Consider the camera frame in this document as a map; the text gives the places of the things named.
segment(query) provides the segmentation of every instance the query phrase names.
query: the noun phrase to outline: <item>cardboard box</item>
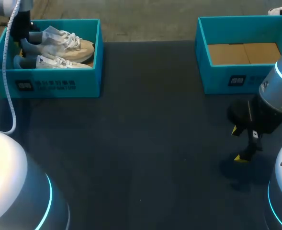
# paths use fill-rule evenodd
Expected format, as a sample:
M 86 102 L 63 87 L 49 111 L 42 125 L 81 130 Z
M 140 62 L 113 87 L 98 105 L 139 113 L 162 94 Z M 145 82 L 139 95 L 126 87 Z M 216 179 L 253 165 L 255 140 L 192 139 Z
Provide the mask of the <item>cardboard box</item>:
M 250 56 L 251 64 L 222 64 L 221 61 L 224 60 L 215 60 L 210 54 L 212 52 L 210 46 L 214 44 L 250 43 L 266 43 L 266 45 L 254 45 L 251 53 L 249 47 L 247 48 L 246 55 Z M 257 93 L 260 84 L 278 59 L 276 47 L 271 47 L 269 53 L 266 53 L 267 47 L 263 46 L 267 46 L 267 43 L 275 43 L 282 54 L 282 16 L 200 17 L 195 38 L 195 53 L 204 92 L 206 94 Z M 225 51 L 218 50 L 218 52 L 217 58 L 225 58 L 222 55 Z M 256 57 L 255 54 L 259 53 L 262 53 L 261 57 Z
M 82 98 L 99 97 L 103 64 L 103 40 L 100 21 L 96 19 L 77 20 L 35 20 L 44 30 L 53 26 L 58 30 L 76 33 L 95 44 L 91 69 L 14 69 L 13 59 L 21 49 L 9 40 L 7 58 L 7 81 L 12 98 Z M 6 97 L 2 81 L 2 53 L 5 40 L 4 30 L 0 38 L 0 94 Z
M 243 44 L 208 45 L 213 65 L 248 65 L 249 59 Z
M 275 64 L 281 57 L 276 43 L 244 44 L 250 64 Z
M 208 45 L 213 65 L 274 64 L 281 57 L 276 43 Z

